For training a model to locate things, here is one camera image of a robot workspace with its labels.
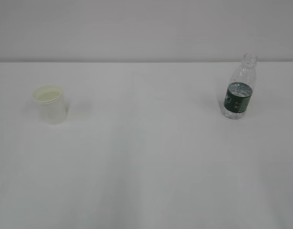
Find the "white cup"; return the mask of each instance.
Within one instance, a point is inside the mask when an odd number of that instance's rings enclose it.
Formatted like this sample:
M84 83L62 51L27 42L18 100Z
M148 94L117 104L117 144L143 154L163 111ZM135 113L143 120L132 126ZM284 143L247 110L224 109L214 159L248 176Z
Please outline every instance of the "white cup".
M44 85L34 90L33 100L40 107L40 116L49 124L62 123L66 118L62 88L57 85Z

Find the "white wall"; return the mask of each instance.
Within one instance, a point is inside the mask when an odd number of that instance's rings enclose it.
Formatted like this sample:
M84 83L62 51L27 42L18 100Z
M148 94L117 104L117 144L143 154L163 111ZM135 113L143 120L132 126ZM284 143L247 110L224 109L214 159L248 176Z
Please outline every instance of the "white wall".
M0 0L0 61L293 61L293 0Z

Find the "white table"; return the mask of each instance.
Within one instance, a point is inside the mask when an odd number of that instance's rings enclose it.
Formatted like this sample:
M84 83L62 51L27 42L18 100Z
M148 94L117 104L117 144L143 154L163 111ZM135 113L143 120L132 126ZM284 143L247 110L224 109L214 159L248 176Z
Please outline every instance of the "white table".
M293 229L293 62L259 63L229 120L238 65L0 63L0 229Z

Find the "plastic water bottle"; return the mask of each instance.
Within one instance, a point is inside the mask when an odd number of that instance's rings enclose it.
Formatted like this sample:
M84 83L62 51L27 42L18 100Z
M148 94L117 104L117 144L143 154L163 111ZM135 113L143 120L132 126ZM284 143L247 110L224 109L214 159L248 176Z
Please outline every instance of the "plastic water bottle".
M223 102L222 114L230 119L240 119L245 115L256 82L255 66L257 55L245 54L242 64L230 79Z

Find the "cup rim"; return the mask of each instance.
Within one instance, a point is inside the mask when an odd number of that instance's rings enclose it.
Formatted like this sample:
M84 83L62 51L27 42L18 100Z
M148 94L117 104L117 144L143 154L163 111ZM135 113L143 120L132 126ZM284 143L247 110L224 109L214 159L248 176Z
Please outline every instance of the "cup rim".
M36 97L36 94L41 92L41 91L46 91L46 89L48 91L57 91L60 94L57 97L55 97L54 99L51 99L51 100L47 100L47 101L44 101L44 102L38 101L37 97ZM63 95L63 91L62 91L62 88L60 86L58 86L56 84L46 84L46 85L43 85L41 87L36 88L33 91L32 98L38 104L50 104L50 103L53 103L54 101L58 100L62 95Z

